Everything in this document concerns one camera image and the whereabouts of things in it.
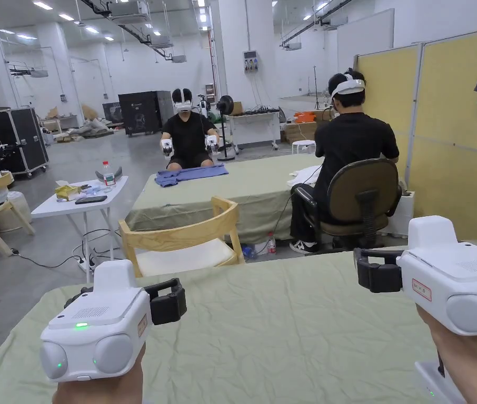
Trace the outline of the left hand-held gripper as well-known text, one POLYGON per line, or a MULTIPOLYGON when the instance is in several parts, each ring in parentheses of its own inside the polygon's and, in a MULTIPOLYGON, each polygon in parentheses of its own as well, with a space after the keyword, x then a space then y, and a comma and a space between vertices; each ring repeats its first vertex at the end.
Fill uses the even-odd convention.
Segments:
POLYGON ((95 268, 94 286, 82 287, 41 333, 40 360, 52 382, 89 381, 127 374, 153 325, 187 312, 178 278, 139 287, 129 260, 95 268))

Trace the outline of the person's left hand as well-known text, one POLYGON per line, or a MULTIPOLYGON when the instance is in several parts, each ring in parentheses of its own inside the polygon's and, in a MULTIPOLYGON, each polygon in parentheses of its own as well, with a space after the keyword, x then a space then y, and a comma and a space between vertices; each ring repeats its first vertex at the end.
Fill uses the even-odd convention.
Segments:
POLYGON ((59 383, 52 403, 142 403, 143 345, 128 373, 116 378, 59 383))

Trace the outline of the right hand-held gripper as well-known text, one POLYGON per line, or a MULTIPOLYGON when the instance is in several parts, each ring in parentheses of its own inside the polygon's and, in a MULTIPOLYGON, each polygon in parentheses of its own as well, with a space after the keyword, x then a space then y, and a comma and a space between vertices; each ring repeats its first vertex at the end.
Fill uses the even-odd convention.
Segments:
POLYGON ((459 242, 441 216, 410 220, 408 247, 355 248, 358 284, 370 292, 400 292, 460 336, 477 336, 477 245, 459 242))

